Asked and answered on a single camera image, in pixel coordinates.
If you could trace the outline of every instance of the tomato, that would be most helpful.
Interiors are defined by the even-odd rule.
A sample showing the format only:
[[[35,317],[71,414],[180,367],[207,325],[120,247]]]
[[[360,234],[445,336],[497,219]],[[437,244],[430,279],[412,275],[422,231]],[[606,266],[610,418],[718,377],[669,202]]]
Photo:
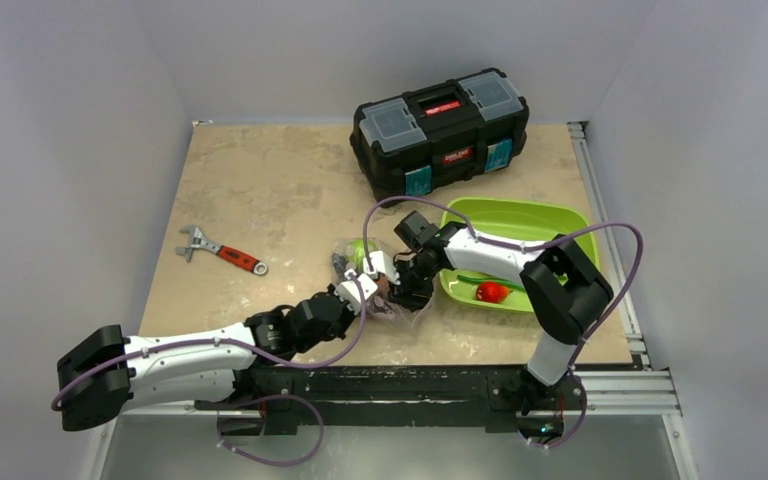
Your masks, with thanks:
[[[475,289],[475,298],[482,302],[501,303],[511,293],[508,287],[496,282],[482,282]]]

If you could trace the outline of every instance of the robotic arm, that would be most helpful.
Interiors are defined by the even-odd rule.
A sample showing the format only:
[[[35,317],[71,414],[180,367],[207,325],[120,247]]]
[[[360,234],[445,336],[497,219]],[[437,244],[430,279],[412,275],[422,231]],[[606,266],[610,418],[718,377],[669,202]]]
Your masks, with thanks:
[[[522,285],[528,293],[544,333],[521,373],[527,413],[530,402],[558,388],[582,336],[613,297],[607,281],[573,240],[524,253],[479,242],[463,223],[438,228],[418,212],[405,217],[395,231],[414,252],[412,257],[394,260],[372,252],[363,273],[349,271],[345,281],[296,306],[280,305],[221,329],[174,337],[124,337],[118,325],[100,328],[57,363],[60,388],[68,390],[59,396],[63,429],[92,428],[123,411],[157,403],[247,398],[253,393],[248,369],[289,361],[321,341],[345,338],[361,312],[362,299],[378,294],[382,276],[389,301],[417,310],[429,301],[434,276],[443,269],[483,272]],[[559,280],[562,275],[566,282]],[[67,388],[91,369],[98,371]]]

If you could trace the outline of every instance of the red label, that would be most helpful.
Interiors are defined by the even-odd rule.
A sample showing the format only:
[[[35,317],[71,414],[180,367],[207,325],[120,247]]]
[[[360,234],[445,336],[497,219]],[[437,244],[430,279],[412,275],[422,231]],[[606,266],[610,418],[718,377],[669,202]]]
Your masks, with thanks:
[[[431,107],[425,111],[425,114],[430,117],[431,115],[437,115],[438,113],[443,113],[446,110],[451,110],[453,108],[458,108],[460,106],[461,106],[461,102],[455,100],[453,102],[444,103],[443,105],[437,105],[436,107]]]
[[[448,165],[453,162],[457,162],[458,160],[463,160],[464,158],[469,157],[472,155],[472,147],[464,148],[463,150],[458,150],[457,152],[452,152],[447,155],[443,156],[443,165]]]

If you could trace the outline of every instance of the table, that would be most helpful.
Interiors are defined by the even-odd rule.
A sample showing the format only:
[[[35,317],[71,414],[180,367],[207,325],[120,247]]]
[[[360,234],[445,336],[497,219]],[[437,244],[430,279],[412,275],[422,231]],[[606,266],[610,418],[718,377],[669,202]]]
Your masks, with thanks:
[[[334,280],[329,257],[337,240],[359,237],[374,203],[349,146],[350,131],[348,125],[196,126],[140,335],[212,330],[324,290]],[[509,168],[438,189],[428,198],[444,204],[461,196],[534,200],[592,218],[566,126],[529,125],[527,133],[525,150]],[[440,220],[433,207],[405,203],[379,210],[370,236],[401,247],[393,227],[413,209]],[[265,261],[269,273],[252,275],[207,252],[195,252],[187,263],[174,247],[186,243],[179,229],[190,223],[212,240]],[[533,315],[467,307],[442,291],[434,301],[416,333],[368,322],[358,345],[338,364],[525,363],[534,351],[541,329]],[[345,345],[323,342],[294,360],[326,360]],[[630,360],[615,312],[578,361]]]

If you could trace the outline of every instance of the gray floor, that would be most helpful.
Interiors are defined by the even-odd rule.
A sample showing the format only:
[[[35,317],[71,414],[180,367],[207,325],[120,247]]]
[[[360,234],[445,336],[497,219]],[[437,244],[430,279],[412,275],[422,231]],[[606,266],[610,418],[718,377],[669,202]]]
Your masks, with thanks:
[[[529,450],[514,434],[475,428],[330,427],[312,460],[266,467],[216,448],[209,418],[120,417],[105,479],[677,479],[660,417],[590,417],[557,450]],[[297,436],[257,437],[243,448],[294,458],[316,429]]]

